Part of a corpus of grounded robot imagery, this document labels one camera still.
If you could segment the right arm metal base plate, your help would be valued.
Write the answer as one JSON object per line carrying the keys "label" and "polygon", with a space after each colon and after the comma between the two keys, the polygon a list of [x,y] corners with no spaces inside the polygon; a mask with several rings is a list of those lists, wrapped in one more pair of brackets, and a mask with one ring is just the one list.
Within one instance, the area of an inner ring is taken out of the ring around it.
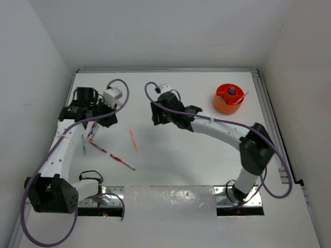
{"label": "right arm metal base plate", "polygon": [[[216,206],[218,208],[230,208],[239,204],[239,202],[232,202],[228,199],[227,194],[225,192],[225,185],[214,186],[215,200]],[[255,185],[248,196],[244,199],[245,204],[242,205],[243,208],[262,208],[262,198],[261,194],[258,191],[258,186]]]}

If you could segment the white glue bottle blue cap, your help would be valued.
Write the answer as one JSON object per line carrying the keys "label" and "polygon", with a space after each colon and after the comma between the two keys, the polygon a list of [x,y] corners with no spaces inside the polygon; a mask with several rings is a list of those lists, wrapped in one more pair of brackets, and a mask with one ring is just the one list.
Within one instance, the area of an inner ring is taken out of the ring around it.
{"label": "white glue bottle blue cap", "polygon": [[234,94],[234,91],[235,91],[235,88],[234,88],[234,87],[231,87],[231,88],[229,89],[228,94],[229,94],[230,96],[232,96],[232,95]]}

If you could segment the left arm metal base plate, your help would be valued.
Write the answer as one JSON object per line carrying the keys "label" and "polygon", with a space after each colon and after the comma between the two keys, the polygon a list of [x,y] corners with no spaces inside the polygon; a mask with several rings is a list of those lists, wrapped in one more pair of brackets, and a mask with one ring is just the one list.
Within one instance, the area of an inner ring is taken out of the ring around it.
{"label": "left arm metal base plate", "polygon": [[102,196],[88,198],[78,203],[80,208],[121,208],[124,200],[124,187],[102,186],[100,193]]}

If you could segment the red gel pen long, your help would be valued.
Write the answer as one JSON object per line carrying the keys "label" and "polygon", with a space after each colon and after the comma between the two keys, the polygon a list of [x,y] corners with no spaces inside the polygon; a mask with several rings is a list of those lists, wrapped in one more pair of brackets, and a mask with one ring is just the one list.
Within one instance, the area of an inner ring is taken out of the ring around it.
{"label": "red gel pen long", "polygon": [[132,171],[135,171],[136,169],[133,168],[132,166],[130,166],[129,164],[127,164],[126,162],[124,162],[123,160],[121,160],[119,157],[113,155],[113,154],[110,154],[110,157],[114,160],[116,160],[117,162],[125,165],[126,167],[128,167],[129,169],[131,169]]}

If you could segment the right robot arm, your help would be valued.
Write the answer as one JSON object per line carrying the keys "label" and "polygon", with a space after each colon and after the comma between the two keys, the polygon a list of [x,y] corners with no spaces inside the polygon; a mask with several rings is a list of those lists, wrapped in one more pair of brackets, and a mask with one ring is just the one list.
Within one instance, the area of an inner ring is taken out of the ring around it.
{"label": "right robot arm", "polygon": [[200,107],[184,106],[170,91],[151,103],[151,109],[152,121],[156,126],[173,123],[180,129],[208,135],[238,150],[242,168],[228,199],[234,203],[244,202],[274,155],[268,143],[261,138],[263,136],[272,143],[263,125],[255,123],[252,130],[245,134],[233,124],[211,120],[211,115]]}

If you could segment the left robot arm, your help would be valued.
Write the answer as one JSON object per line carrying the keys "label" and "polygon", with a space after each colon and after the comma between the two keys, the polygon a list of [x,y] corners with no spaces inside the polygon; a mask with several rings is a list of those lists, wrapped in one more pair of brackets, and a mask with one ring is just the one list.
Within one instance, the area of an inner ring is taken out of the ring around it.
{"label": "left robot arm", "polygon": [[39,213],[73,213],[78,203],[100,194],[103,178],[79,176],[69,183],[69,169],[76,146],[84,142],[87,123],[81,120],[104,116],[116,110],[121,90],[108,87],[100,95],[90,87],[78,87],[73,100],[63,107],[53,144],[58,146],[33,179],[28,199]]}

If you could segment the orange highlighter pen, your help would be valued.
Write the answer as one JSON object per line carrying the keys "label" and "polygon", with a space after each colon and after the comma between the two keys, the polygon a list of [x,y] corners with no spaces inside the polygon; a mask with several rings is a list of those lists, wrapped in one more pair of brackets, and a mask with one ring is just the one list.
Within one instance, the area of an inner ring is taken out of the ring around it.
{"label": "orange highlighter pen", "polygon": [[234,105],[238,105],[238,104],[240,104],[248,94],[249,94],[249,91],[246,92],[246,93],[244,93],[244,95],[241,96],[241,97],[240,97],[240,98],[234,103]]}
{"label": "orange highlighter pen", "polygon": [[135,150],[135,152],[138,153],[138,146],[137,146],[137,143],[136,143],[136,140],[135,140],[135,137],[134,137],[133,130],[131,128],[129,129],[129,133],[130,133],[130,137],[131,137],[131,140],[132,140],[132,143],[133,143],[133,146],[134,146],[134,150]]}

